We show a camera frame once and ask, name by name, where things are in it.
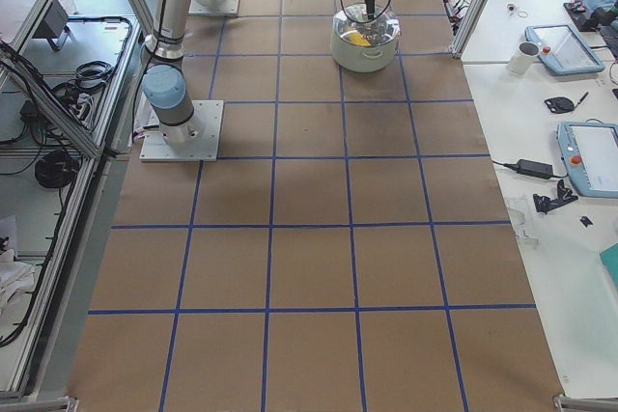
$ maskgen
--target metal base plate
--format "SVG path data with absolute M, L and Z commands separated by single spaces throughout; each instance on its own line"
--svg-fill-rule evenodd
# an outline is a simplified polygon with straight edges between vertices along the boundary
M 238 16 L 240 0 L 226 0 L 216 9 L 212 10 L 200 4 L 196 0 L 191 0 L 189 8 L 190 15 L 201 16 Z
M 169 145 L 159 131 L 148 132 L 140 154 L 142 161 L 216 160 L 223 117 L 223 100 L 193 100 L 193 105 L 206 124 L 201 136 L 186 144 Z M 158 124 L 155 112 L 149 124 Z

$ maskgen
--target teal object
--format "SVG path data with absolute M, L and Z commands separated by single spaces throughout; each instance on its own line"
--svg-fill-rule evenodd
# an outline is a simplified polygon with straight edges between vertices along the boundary
M 618 243 L 601 253 L 601 261 L 607 267 L 609 275 L 618 287 Z

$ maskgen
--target metal pot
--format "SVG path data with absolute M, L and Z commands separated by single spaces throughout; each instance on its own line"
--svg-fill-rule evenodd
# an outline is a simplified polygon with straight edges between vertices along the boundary
M 368 21 L 365 4 L 353 4 L 333 18 L 330 51 L 345 69 L 373 72 L 386 67 L 395 58 L 401 29 L 392 12 L 376 6 L 374 21 Z

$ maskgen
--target tiled tabletop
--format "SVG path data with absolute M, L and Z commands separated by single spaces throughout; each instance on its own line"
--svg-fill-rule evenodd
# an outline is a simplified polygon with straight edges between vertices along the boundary
M 330 57 L 338 0 L 189 20 L 220 158 L 130 160 L 69 393 L 83 410 L 552 410 L 560 387 L 440 0 L 396 60 Z

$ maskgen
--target black clamp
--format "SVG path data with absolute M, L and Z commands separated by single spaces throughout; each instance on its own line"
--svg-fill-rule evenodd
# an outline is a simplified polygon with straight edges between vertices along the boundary
M 563 179 L 558 181 L 558 198 L 555 200 L 552 200 L 550 197 L 537 195 L 536 193 L 532 196 L 532 198 L 534 200 L 534 207 L 536 207 L 537 212 L 542 212 L 543 214 L 547 214 L 554 209 L 558 209 L 579 199 L 577 195 L 573 194 L 572 189 L 565 186 Z

